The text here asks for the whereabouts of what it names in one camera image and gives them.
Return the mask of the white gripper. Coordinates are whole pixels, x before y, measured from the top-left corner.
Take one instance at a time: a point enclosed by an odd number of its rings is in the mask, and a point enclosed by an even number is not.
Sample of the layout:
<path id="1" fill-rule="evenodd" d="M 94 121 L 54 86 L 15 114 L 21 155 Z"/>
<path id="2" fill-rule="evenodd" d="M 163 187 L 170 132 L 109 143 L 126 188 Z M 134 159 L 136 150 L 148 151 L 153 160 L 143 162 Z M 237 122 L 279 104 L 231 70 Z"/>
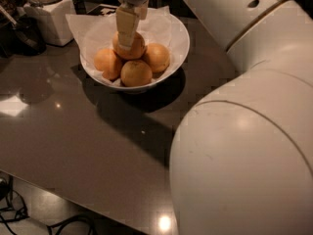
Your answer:
<path id="1" fill-rule="evenodd" d="M 145 20 L 148 13 L 149 0 L 118 0 L 120 3 L 127 3 L 131 6 L 140 6 L 140 16 L 134 7 L 127 7 L 121 4 L 116 9 L 116 28 L 118 31 L 119 46 L 130 50 L 135 38 L 139 20 Z"/>

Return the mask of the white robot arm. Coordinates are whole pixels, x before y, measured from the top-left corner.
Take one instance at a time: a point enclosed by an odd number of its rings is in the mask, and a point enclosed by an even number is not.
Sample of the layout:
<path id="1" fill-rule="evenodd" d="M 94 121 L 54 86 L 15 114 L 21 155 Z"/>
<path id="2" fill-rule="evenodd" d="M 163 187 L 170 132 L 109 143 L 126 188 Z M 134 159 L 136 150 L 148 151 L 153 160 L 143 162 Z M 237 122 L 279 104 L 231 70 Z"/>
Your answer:
<path id="1" fill-rule="evenodd" d="M 238 76 L 181 121 L 175 235 L 313 235 L 313 22 L 293 0 L 183 0 Z"/>

